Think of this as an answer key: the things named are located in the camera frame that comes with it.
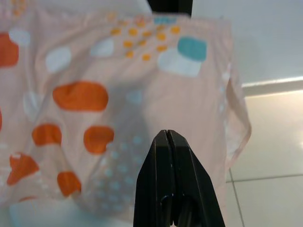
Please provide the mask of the pink spotted fabric cover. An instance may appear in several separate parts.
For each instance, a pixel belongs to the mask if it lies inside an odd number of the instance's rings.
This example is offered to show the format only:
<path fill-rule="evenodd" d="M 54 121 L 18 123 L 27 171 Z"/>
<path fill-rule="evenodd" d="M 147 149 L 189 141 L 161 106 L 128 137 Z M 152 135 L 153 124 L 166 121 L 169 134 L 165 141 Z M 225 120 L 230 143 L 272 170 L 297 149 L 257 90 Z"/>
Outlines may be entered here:
<path fill-rule="evenodd" d="M 72 200 L 132 223 L 162 129 L 188 140 L 225 212 L 251 135 L 228 21 L 0 0 L 0 209 Z"/>

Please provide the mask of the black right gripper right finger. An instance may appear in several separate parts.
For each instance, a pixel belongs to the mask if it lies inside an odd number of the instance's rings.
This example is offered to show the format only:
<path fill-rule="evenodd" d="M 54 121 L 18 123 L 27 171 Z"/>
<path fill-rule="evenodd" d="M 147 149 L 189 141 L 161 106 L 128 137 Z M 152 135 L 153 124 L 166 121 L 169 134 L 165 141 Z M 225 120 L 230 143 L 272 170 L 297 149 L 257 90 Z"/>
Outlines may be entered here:
<path fill-rule="evenodd" d="M 187 140 L 167 132 L 176 177 L 174 224 L 177 227 L 225 227 L 211 178 Z"/>

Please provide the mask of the black furniture piece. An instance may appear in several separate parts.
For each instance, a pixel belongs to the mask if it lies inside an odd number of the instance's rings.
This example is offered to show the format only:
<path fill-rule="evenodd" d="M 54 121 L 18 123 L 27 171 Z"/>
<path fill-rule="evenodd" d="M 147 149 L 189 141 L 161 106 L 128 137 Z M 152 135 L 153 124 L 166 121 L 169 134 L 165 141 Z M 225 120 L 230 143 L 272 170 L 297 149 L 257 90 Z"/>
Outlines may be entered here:
<path fill-rule="evenodd" d="M 192 15 L 193 0 L 147 0 L 152 12 Z"/>

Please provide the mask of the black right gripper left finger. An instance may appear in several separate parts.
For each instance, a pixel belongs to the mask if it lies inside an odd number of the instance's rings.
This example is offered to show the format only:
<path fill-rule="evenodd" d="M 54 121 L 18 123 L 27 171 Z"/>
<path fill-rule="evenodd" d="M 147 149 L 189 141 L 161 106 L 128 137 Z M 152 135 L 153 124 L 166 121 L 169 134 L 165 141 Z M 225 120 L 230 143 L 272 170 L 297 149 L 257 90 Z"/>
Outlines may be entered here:
<path fill-rule="evenodd" d="M 170 227 L 174 194 L 171 147 L 167 131 L 161 130 L 137 177 L 133 227 Z"/>

